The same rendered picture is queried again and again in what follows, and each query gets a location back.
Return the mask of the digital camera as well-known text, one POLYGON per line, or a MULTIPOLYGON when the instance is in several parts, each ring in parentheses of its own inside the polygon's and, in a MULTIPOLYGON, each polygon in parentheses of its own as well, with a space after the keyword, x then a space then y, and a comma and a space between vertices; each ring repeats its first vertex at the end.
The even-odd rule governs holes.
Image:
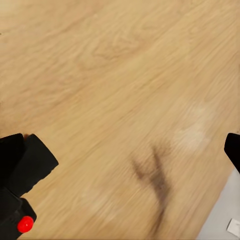
POLYGON ((37 214, 21 196, 59 165, 53 153, 34 133, 24 141, 26 152, 0 192, 0 240, 17 240, 33 228, 37 214))

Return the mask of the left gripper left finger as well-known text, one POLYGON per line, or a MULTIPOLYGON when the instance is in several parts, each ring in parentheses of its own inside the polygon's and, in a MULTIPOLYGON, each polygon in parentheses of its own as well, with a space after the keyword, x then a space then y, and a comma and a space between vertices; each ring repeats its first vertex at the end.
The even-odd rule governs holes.
POLYGON ((0 138, 0 193, 26 152, 25 138, 21 133, 0 138))

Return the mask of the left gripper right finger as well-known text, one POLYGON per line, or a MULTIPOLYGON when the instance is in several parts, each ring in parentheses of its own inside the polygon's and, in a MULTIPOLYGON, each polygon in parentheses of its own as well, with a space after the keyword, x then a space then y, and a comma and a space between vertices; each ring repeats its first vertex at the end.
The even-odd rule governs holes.
POLYGON ((240 173, 240 133, 228 133, 224 151, 240 173))

